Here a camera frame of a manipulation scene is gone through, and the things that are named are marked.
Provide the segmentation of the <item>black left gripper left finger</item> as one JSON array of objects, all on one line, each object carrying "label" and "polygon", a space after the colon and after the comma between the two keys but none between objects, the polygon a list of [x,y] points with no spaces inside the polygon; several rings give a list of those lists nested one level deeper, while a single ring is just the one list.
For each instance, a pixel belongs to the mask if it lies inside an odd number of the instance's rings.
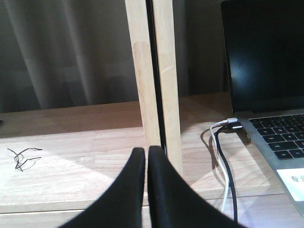
[{"label": "black left gripper left finger", "polygon": [[144,149],[135,147],[111,186],[62,228],[141,228],[145,178]]}]

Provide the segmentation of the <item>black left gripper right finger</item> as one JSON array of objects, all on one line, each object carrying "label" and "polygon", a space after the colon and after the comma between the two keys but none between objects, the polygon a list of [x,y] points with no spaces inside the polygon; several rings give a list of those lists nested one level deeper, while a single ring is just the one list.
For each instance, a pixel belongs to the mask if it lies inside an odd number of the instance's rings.
[{"label": "black left gripper right finger", "polygon": [[148,200],[154,228],[241,228],[199,196],[178,174],[160,146],[148,154]]}]

